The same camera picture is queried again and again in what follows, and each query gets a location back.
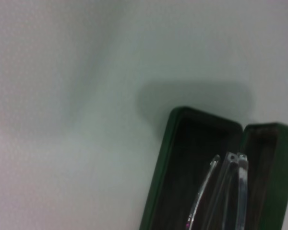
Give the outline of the green glasses case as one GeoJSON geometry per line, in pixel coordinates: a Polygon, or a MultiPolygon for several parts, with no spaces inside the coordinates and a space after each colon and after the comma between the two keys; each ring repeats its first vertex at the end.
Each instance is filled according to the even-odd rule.
{"type": "Polygon", "coordinates": [[[140,230],[186,230],[211,160],[227,152],[248,159],[244,230],[281,230],[288,204],[288,126],[242,127],[188,107],[170,113],[140,230]]]}

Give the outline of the clear white glasses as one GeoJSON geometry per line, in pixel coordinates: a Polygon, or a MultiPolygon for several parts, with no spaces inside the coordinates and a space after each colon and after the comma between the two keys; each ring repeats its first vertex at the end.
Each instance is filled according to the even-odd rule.
{"type": "Polygon", "coordinates": [[[244,230],[248,199],[245,154],[215,155],[195,196],[186,230],[244,230]]]}

